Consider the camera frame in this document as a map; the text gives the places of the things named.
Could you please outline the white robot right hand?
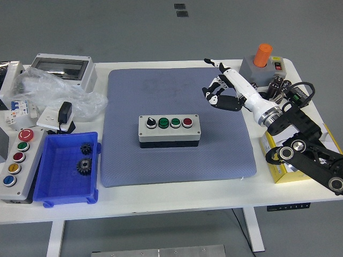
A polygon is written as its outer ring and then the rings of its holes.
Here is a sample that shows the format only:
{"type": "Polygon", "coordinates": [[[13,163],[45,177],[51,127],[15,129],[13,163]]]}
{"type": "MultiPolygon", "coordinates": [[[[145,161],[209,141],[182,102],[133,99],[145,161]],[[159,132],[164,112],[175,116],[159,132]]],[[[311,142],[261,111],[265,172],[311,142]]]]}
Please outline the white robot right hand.
{"type": "Polygon", "coordinates": [[[279,106],[275,102],[264,99],[235,69],[208,58],[204,59],[204,62],[213,65],[221,72],[209,87],[202,88],[211,106],[229,111],[239,111],[245,107],[252,112],[255,122],[261,126],[266,126],[269,118],[279,116],[279,106]]]}

